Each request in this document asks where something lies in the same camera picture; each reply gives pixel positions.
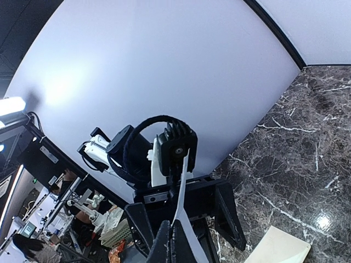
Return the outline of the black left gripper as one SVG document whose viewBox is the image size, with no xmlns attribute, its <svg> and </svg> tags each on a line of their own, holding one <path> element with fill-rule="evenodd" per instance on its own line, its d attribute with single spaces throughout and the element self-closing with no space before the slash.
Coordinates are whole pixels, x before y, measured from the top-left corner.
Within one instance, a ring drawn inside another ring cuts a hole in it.
<svg viewBox="0 0 351 263">
<path fill-rule="evenodd" d="M 135 203 L 124 208 L 137 249 L 144 256 L 149 255 L 155 238 L 150 221 L 172 221 L 181 204 L 190 220 L 212 216 L 216 210 L 215 230 L 232 247 L 244 251 L 246 238 L 237 215 L 233 188 L 228 182 L 217 183 L 219 180 L 202 176 L 187 180 L 184 190 L 178 183 L 173 190 L 170 185 L 163 185 L 137 191 Z"/>
</svg>

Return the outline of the white sticker sheet with seals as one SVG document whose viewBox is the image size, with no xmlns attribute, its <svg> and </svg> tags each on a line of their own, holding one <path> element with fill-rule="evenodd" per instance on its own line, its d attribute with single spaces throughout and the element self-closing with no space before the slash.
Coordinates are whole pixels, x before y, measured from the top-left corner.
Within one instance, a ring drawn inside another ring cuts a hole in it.
<svg viewBox="0 0 351 263">
<path fill-rule="evenodd" d="M 208 258 L 205 252 L 203 251 L 203 248 L 200 242 L 198 241 L 193 228 L 191 227 L 190 220 L 184 208 L 189 154 L 190 154 L 190 151 L 188 150 L 186 156 L 183 159 L 183 168 L 180 176 L 180 188 L 179 188 L 179 196 L 177 201 L 177 209 L 175 212 L 172 225 L 174 224 L 175 220 L 179 220 L 181 222 L 185 235 L 190 244 L 191 250 L 193 251 L 193 254 L 195 256 L 196 262 L 208 262 Z"/>
</svg>

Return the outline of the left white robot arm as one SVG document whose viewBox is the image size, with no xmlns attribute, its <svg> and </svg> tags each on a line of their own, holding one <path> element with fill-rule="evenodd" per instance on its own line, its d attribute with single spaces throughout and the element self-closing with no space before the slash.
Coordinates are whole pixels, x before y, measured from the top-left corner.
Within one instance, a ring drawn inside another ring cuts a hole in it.
<svg viewBox="0 0 351 263">
<path fill-rule="evenodd" d="M 207 217 L 232 247 L 245 250 L 232 185 L 195 177 L 197 135 L 183 121 L 160 115 L 124 127 L 113 139 L 95 128 L 78 149 L 94 170 L 120 178 L 134 191 L 106 197 L 126 213 L 135 247 L 147 262 L 218 262 Z"/>
</svg>

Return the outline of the pink envelope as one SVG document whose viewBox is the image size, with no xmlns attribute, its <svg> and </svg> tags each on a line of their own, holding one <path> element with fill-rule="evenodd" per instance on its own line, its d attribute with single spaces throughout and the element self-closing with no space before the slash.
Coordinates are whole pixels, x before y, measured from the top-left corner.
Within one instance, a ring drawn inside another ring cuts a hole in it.
<svg viewBox="0 0 351 263">
<path fill-rule="evenodd" d="M 271 226 L 245 263 L 300 263 L 310 249 L 309 243 Z"/>
</svg>

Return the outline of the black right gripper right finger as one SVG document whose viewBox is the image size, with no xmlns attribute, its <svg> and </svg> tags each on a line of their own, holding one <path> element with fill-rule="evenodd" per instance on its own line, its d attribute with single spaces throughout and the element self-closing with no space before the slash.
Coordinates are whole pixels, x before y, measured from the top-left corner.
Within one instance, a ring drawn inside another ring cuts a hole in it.
<svg viewBox="0 0 351 263">
<path fill-rule="evenodd" d="M 196 263 L 181 222 L 175 220 L 171 235 L 171 263 Z"/>
</svg>

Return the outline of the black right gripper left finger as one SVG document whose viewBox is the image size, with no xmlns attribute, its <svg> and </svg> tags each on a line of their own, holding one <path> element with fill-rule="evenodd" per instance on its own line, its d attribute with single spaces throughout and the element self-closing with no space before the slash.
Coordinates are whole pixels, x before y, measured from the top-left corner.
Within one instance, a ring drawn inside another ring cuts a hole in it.
<svg viewBox="0 0 351 263">
<path fill-rule="evenodd" d="M 150 263 L 168 263 L 170 260 L 169 234 L 171 224 L 164 220 L 157 232 L 153 245 L 150 249 L 147 262 Z"/>
</svg>

